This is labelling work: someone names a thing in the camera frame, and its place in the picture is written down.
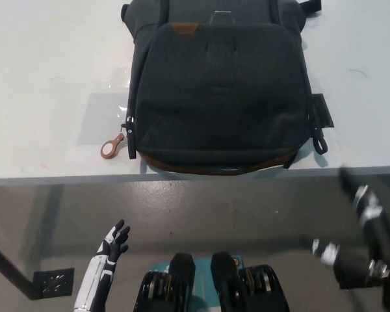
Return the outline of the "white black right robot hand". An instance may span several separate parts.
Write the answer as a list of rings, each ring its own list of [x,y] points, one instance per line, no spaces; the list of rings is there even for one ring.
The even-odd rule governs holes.
[[[351,169],[340,167],[339,179],[342,189],[351,199],[369,256],[353,254],[338,244],[319,238],[311,241],[311,252],[323,265],[333,268],[341,289],[378,287],[390,272],[384,255],[387,242],[384,208],[372,187],[361,182]]]

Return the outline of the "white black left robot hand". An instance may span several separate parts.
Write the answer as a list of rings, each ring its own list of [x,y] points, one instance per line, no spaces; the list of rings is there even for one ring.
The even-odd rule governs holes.
[[[130,227],[121,219],[107,233],[91,258],[82,280],[74,311],[104,311],[117,262],[129,246]]]

